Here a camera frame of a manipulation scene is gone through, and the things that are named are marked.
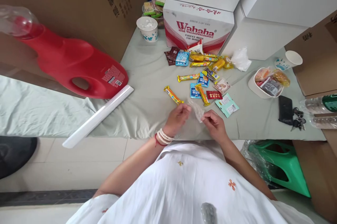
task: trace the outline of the white rolled paper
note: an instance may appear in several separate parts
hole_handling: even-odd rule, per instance
[[[123,100],[133,92],[129,85],[123,87],[111,100],[101,107],[93,116],[90,117],[78,130],[76,130],[62,144],[63,147],[71,149],[78,144],[83,138],[88,136],[94,128],[100,124]]]

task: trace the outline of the wahaha logo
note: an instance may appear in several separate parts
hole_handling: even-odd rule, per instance
[[[197,29],[195,26],[189,27],[187,26],[188,23],[183,23],[183,22],[179,22],[177,21],[177,25],[178,25],[178,29],[181,32],[187,32],[190,34],[195,34],[195,35],[201,35],[201,36],[205,36],[205,37],[209,37],[209,38],[213,38],[214,33],[213,32],[208,32],[206,29],[202,30],[202,29]]]

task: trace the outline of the water bottle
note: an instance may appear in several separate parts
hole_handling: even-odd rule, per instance
[[[337,129],[337,116],[312,117],[310,124],[319,129]]]
[[[337,112],[337,94],[302,100],[301,111],[306,114],[329,114]]]

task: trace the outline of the white bowl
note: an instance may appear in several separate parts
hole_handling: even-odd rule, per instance
[[[260,68],[248,81],[248,87],[251,89],[257,96],[263,99],[270,99],[270,98],[277,98],[281,95],[284,87],[281,88],[281,90],[278,92],[276,96],[270,96],[268,93],[266,93],[264,90],[262,90],[255,82],[255,76],[256,74],[265,67]]]

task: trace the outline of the light green cloth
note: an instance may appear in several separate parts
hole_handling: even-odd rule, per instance
[[[124,100],[90,136],[143,139],[153,136],[165,123],[169,112],[176,107],[163,91],[169,85],[173,92],[188,103],[191,81],[178,83],[177,75],[199,73],[202,68],[168,66],[164,51],[165,32],[159,30],[155,43],[146,42],[138,29],[135,30],[121,64],[127,70],[128,84],[134,92]],[[226,118],[211,101],[203,107],[202,100],[193,99],[205,111],[213,109],[225,122],[232,140],[298,139],[321,140],[321,130],[306,124],[306,131],[291,130],[291,126],[278,121],[278,99],[264,100],[248,88],[248,80],[260,67],[273,65],[275,58],[283,56],[278,51],[266,61],[253,60],[247,72],[237,69],[221,70],[219,75],[232,85],[228,90],[239,110]],[[286,71],[291,85],[282,95],[293,100],[298,107],[304,99],[292,70]],[[26,84],[1,76],[0,84],[0,135],[68,137],[104,104],[104,100],[79,99],[45,88]],[[214,90],[210,83],[204,90]],[[203,123],[192,114],[184,126],[180,140],[208,140],[210,136]]]

